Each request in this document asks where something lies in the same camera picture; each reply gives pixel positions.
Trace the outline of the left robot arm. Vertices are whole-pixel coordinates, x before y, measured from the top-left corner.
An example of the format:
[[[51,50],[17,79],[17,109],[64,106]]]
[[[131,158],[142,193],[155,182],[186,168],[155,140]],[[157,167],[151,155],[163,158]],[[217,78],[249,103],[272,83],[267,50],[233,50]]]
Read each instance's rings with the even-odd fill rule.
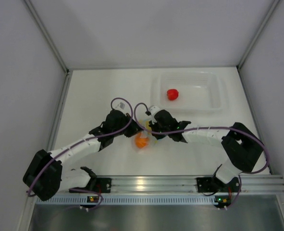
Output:
[[[105,149],[114,138],[122,135],[130,138],[141,130],[128,113],[113,109],[105,121],[74,143],[49,152],[39,150],[23,176],[29,187],[28,196],[46,201],[66,190],[97,191],[97,175],[93,170],[86,166],[74,168],[74,164]]]

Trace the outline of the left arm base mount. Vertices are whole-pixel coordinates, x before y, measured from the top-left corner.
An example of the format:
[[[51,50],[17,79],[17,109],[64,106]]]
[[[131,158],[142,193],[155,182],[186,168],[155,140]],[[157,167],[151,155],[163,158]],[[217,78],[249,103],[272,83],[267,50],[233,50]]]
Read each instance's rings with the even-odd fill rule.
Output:
[[[110,193],[111,182],[111,178],[96,178],[91,183],[91,190],[97,193]]]

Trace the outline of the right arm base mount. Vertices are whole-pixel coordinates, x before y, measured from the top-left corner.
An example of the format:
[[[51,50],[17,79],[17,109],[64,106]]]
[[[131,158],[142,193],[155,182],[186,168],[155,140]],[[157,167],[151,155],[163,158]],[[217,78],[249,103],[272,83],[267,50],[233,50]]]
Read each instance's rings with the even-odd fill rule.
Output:
[[[218,191],[212,177],[200,177],[196,180],[199,193],[216,193]]]

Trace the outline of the red fake apple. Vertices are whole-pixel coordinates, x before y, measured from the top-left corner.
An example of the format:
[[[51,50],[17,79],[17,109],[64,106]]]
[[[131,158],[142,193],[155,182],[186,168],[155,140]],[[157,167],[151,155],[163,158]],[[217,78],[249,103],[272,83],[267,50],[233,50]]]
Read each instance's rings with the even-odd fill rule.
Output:
[[[179,91],[177,89],[168,89],[166,91],[166,96],[169,101],[175,101],[179,97]]]

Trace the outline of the clear zip top bag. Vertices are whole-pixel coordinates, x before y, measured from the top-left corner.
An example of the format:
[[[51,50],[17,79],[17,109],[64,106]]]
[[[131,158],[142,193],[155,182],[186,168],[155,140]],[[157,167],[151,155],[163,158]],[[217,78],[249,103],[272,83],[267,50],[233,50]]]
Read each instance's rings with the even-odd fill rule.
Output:
[[[158,141],[150,132],[141,130],[132,138],[133,150],[137,153],[146,153],[157,146]]]

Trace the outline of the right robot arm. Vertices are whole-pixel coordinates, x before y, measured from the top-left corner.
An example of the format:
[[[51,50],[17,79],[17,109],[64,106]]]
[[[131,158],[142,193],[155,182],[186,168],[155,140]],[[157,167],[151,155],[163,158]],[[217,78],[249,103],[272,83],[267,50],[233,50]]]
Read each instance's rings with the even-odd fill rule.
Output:
[[[210,187],[218,192],[242,172],[251,173],[263,152],[261,141],[242,123],[235,122],[227,129],[210,129],[194,126],[190,121],[178,122],[172,115],[157,106],[147,112],[148,123],[156,139],[168,136],[175,142],[201,143],[224,149],[228,159],[210,179]]]

